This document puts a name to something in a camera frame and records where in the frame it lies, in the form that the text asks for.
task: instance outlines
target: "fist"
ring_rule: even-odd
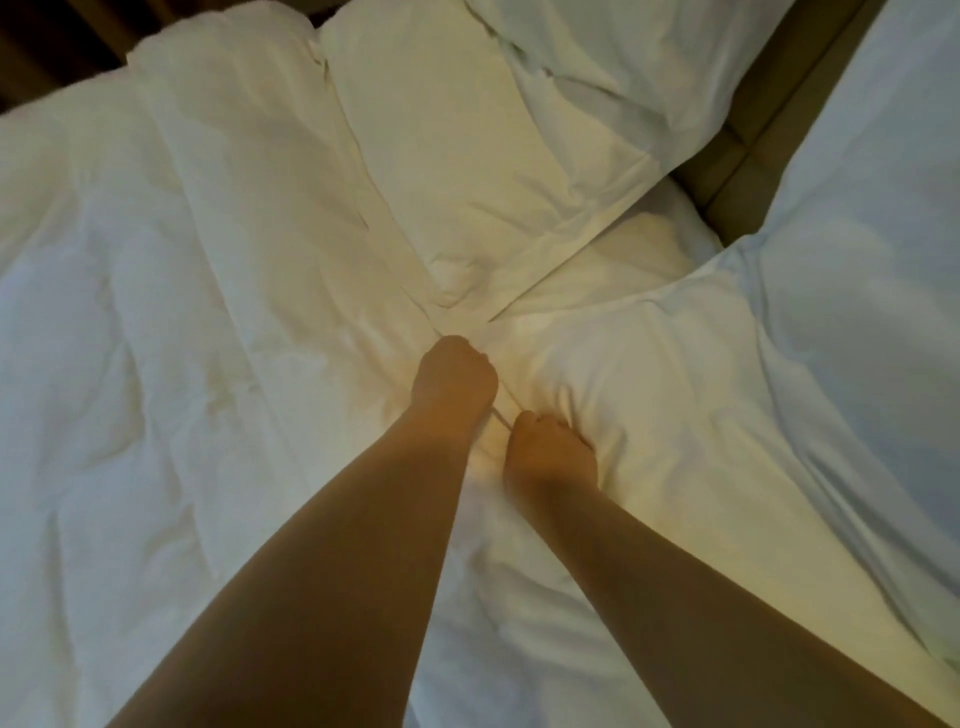
[[[472,436],[490,414],[498,383],[485,354],[463,336],[445,336],[420,360],[411,406],[450,434]]]
[[[597,488],[593,448],[550,415],[523,412],[516,418],[503,466],[507,495],[529,514],[544,498],[570,488]]]

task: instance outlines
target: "white bedsheet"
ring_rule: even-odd
[[[129,69],[0,119],[0,724],[105,723],[230,576],[396,416],[436,338],[374,253],[372,237],[398,232],[364,214],[375,189],[343,139],[312,32],[280,6],[208,15],[142,45]],[[657,234],[692,218],[637,217],[624,225],[646,226],[663,245],[658,265],[672,262],[636,266],[613,287],[692,270]],[[622,250],[613,234],[608,253]],[[598,251],[483,333],[511,391],[528,406],[577,403],[598,436],[611,423],[580,402],[622,394],[630,442],[669,448],[618,473],[628,507],[659,514],[660,530],[960,724],[955,674],[890,615],[795,483],[751,490],[776,467],[794,472],[776,433],[751,430],[769,449],[754,442],[719,480],[693,477],[708,465],[692,441],[658,433],[689,412],[662,382],[702,350],[656,352],[628,336],[621,353],[660,374],[622,390],[612,383],[624,372],[599,376],[599,352],[609,367],[622,359],[603,329],[576,322],[601,311],[636,331],[640,319],[636,303],[596,292],[598,271],[619,270]],[[650,296],[644,309],[658,305]],[[596,305],[543,312],[584,302]],[[708,323],[684,329],[697,347],[727,333],[754,341]],[[543,366],[567,357],[554,326],[582,344],[561,369]],[[718,371],[736,376],[724,362]],[[507,436],[491,420],[471,456],[411,693],[416,721],[665,725],[506,504]],[[741,467],[759,475],[738,479]],[[785,580],[794,563],[803,578]]]

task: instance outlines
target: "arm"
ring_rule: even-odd
[[[187,630],[113,728],[398,726],[496,372],[466,339]]]
[[[603,496],[553,418],[520,416],[504,477],[675,728],[944,725]]]

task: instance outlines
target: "forearm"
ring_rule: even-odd
[[[943,725],[598,491],[527,515],[675,728]]]
[[[408,410],[230,581],[116,726],[398,725],[469,433]]]

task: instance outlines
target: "white duvet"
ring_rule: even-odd
[[[104,724],[396,416],[436,339],[375,252],[399,232],[369,215],[312,34],[279,6],[207,15],[0,119],[4,725]],[[626,507],[960,725],[957,674],[814,510],[777,425],[745,295],[762,242],[628,298],[642,277],[584,251],[474,340],[520,403],[596,440]],[[651,286],[691,272],[677,255]],[[471,456],[408,720],[665,725],[504,501],[508,434],[491,420]]]

